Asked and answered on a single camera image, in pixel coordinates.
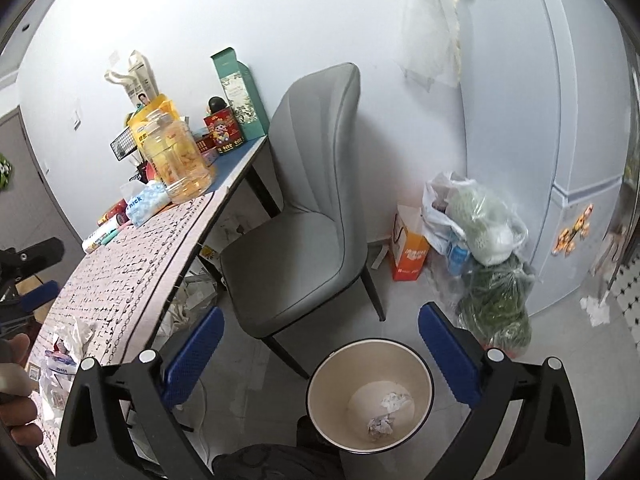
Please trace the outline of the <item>person's left hand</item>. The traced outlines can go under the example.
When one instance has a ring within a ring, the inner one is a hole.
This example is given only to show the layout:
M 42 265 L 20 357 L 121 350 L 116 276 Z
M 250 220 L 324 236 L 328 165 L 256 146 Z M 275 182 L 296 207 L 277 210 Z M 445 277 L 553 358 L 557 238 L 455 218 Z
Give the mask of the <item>person's left hand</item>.
M 24 365 L 28 358 L 30 339 L 18 334 L 11 340 L 2 340 L 2 347 L 11 357 L 1 364 L 1 393 L 10 400 L 1 402 L 1 421 L 9 428 L 13 441 L 21 446 L 36 448 L 43 434 L 35 423 L 38 415 L 34 401 L 29 397 L 35 383 L 28 378 Z

